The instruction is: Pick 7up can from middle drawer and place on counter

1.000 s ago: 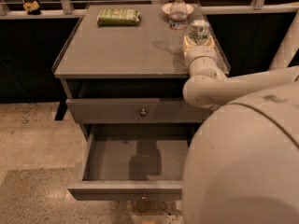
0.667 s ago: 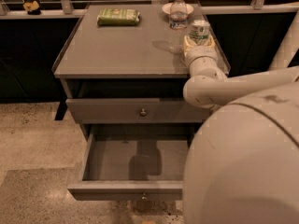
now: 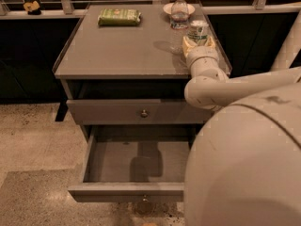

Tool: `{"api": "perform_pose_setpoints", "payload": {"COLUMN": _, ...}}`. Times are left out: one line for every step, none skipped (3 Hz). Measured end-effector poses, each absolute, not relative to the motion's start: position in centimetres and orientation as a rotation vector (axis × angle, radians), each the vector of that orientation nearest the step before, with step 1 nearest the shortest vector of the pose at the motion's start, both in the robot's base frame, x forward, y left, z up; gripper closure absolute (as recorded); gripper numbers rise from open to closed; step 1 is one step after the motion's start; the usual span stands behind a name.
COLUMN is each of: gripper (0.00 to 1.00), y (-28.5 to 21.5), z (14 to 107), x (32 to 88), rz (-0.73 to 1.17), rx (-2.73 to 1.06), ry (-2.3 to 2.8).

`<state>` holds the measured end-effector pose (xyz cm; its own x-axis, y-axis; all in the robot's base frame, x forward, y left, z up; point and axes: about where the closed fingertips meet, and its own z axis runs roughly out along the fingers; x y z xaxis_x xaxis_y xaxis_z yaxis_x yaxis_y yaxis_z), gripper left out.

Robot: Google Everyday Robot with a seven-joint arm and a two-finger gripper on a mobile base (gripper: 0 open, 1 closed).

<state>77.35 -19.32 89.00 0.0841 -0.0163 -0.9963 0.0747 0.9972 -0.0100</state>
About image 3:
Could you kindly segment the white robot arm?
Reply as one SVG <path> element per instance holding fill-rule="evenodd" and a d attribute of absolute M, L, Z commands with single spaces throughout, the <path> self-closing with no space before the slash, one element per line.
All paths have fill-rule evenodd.
<path fill-rule="evenodd" d="M 301 226 L 301 67 L 295 22 L 270 72 L 227 78 L 191 47 L 188 104 L 214 110 L 188 156 L 185 226 Z"/>

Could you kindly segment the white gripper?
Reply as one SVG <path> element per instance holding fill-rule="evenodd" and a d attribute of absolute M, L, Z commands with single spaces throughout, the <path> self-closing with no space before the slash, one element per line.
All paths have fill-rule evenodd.
<path fill-rule="evenodd" d="M 206 46 L 199 46 L 187 36 L 182 39 L 182 52 L 186 58 L 186 66 L 191 77 L 205 76 L 210 78 L 226 78 L 219 67 L 219 55 L 215 49 L 215 41 L 209 36 Z"/>

